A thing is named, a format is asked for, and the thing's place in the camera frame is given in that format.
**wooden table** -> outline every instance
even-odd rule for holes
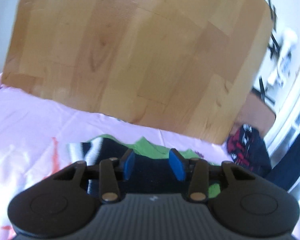
[[[2,81],[222,143],[271,29],[264,0],[21,0]]]

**patterned fabric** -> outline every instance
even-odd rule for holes
[[[259,131],[244,124],[227,140],[227,150],[236,164],[265,177],[271,171],[266,145]]]

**white object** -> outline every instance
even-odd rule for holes
[[[283,31],[282,45],[277,62],[276,68],[271,72],[268,77],[268,84],[273,86],[276,82],[283,87],[287,81],[285,73],[289,71],[291,50],[298,43],[298,36],[296,32],[290,28]]]

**wood plank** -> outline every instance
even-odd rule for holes
[[[20,0],[3,83],[222,143],[272,23],[264,0]]]

